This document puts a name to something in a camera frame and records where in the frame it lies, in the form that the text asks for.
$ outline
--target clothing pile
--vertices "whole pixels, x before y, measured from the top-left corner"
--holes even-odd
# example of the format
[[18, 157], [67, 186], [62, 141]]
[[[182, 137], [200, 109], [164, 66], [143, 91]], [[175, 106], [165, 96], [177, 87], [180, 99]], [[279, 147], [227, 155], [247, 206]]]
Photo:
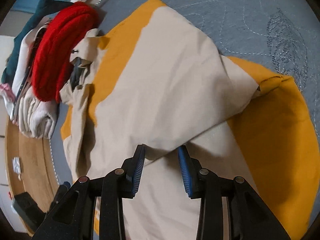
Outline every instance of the clothing pile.
[[97, 12], [83, 2], [40, 0], [14, 39], [0, 94], [10, 120], [27, 137], [51, 138], [59, 91], [73, 70], [72, 49], [97, 24]]

